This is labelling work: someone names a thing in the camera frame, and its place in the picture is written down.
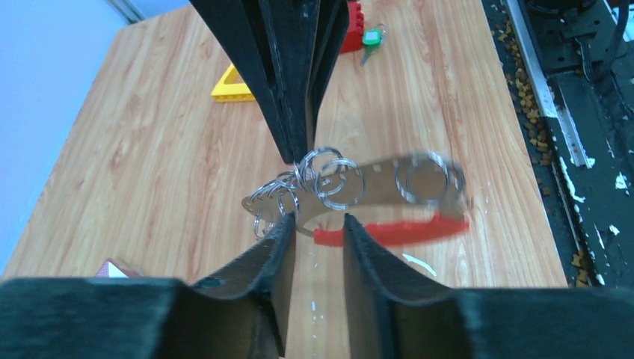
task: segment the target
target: black cable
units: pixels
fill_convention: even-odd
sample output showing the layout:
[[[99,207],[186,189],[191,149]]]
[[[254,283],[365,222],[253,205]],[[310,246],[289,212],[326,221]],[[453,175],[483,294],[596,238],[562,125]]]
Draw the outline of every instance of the black cable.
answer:
[[[598,73],[594,72],[592,66],[592,56],[590,53],[591,39],[575,39],[581,49],[581,59],[583,64],[583,74],[589,82],[598,82],[603,80],[612,69],[612,63],[616,58],[616,52],[619,44],[625,34],[625,28],[627,27],[627,20],[630,15],[630,0],[620,0],[618,3],[618,18],[616,28],[612,32],[612,39],[601,68]]]

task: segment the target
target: red plastic strip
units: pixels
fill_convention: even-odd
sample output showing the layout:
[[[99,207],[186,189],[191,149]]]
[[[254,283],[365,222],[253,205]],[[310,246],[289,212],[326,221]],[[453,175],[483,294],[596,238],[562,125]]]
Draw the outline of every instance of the red plastic strip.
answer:
[[[369,235],[384,247],[399,245],[415,245],[433,242],[447,236],[453,236],[469,229],[469,221],[443,218],[436,214],[428,222],[399,221],[388,224],[368,224],[365,226]],[[343,247],[343,230],[313,231],[313,239],[317,245],[327,247]]]

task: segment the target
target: yellow toy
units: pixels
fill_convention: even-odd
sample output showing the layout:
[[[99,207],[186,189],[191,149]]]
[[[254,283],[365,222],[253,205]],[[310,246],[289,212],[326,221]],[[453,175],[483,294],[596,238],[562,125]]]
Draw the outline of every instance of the yellow toy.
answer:
[[[227,71],[222,75],[220,81],[212,91],[212,97],[218,102],[238,102],[253,101],[255,97],[244,82],[236,83],[240,77],[238,70],[233,64],[229,65]]]

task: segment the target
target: red block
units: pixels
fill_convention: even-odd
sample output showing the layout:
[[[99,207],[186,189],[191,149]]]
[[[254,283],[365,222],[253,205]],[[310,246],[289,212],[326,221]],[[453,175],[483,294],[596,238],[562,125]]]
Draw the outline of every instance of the red block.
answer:
[[[350,15],[350,25],[348,25],[348,32],[345,34],[345,39],[343,39],[341,54],[363,48],[361,39],[363,39],[364,19],[361,12],[361,4],[355,1],[348,1],[348,13]]]

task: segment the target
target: wooden tabletop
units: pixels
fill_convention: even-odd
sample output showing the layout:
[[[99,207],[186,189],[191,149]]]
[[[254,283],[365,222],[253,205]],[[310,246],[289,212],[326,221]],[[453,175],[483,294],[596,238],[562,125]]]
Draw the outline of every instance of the wooden tabletop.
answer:
[[[391,251],[449,286],[565,286],[480,1],[376,1],[363,12],[368,26],[388,26],[385,45],[364,67],[362,53],[340,56],[317,145],[357,163],[444,153],[462,164],[474,203],[468,233]],[[229,64],[190,7],[121,30],[4,277],[93,276],[114,257],[192,282],[249,248],[241,199],[288,166],[255,102],[209,96]],[[348,355],[342,293],[341,250],[298,235],[288,358]]]

